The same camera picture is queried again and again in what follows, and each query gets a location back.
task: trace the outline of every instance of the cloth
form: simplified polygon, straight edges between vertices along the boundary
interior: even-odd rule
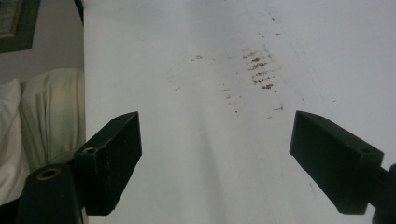
[[[85,143],[83,72],[56,69],[22,83],[20,112],[31,171],[72,160]]]
[[[18,80],[0,86],[0,204],[20,197],[29,164],[21,141]]]

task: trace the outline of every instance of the white table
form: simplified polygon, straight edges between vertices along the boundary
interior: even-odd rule
[[[90,223],[371,223],[289,154],[296,110],[396,162],[396,2],[86,0],[87,137],[140,112],[143,157]]]

